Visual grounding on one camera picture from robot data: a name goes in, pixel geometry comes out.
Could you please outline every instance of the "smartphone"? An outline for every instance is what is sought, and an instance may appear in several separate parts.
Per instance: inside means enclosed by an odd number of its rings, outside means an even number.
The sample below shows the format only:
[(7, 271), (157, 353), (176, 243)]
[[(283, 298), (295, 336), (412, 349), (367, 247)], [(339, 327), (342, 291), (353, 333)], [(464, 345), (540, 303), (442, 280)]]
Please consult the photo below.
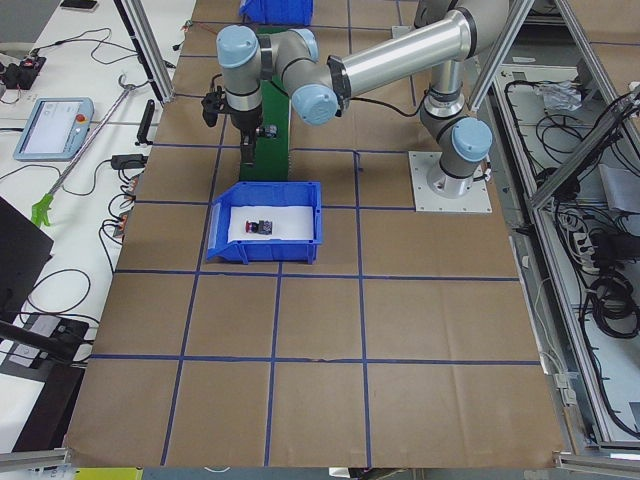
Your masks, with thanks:
[(93, 12), (98, 8), (97, 0), (64, 0), (60, 8), (76, 10), (79, 12)]

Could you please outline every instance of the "power adapter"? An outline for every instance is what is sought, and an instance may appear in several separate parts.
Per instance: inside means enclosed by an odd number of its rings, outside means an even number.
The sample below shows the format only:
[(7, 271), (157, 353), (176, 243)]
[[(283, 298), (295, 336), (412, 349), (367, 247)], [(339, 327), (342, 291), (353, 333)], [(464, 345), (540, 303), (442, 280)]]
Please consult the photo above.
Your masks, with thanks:
[(130, 153), (127, 155), (113, 155), (111, 157), (111, 168), (114, 170), (127, 170), (130, 168), (144, 168), (148, 157), (141, 153)]

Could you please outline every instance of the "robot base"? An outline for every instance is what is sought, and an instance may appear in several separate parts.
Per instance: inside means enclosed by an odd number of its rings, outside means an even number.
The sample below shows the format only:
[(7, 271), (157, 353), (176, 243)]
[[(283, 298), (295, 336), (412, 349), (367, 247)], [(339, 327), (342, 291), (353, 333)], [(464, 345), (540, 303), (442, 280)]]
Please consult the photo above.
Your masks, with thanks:
[[(491, 201), (484, 181), (472, 182), (466, 195), (449, 199), (435, 193), (427, 183), (429, 170), (440, 160), (440, 152), (409, 152), (411, 183), (416, 212), (491, 213)], [(480, 167), (475, 176), (482, 175)]]

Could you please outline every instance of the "small red and black part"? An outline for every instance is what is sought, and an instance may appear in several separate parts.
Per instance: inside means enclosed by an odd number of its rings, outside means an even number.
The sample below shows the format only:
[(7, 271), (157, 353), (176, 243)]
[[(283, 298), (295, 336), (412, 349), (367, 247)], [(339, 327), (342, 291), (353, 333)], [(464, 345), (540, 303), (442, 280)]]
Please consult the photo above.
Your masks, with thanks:
[(260, 220), (258, 222), (246, 221), (244, 225), (245, 232), (257, 233), (258, 235), (271, 235), (273, 232), (273, 222), (269, 220)]

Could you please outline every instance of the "blue plastic tray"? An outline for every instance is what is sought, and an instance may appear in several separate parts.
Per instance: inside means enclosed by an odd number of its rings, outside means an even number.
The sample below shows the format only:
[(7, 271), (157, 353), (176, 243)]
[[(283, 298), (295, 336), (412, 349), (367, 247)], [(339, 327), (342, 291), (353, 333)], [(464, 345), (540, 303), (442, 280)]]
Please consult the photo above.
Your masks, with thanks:
[[(229, 238), (231, 207), (313, 207), (313, 240), (233, 240)], [(322, 244), (322, 198), (319, 182), (241, 182), (213, 204), (207, 260), (231, 262), (306, 261), (313, 263)]]
[(244, 0), (240, 15), (258, 23), (271, 25), (309, 25), (313, 0)]

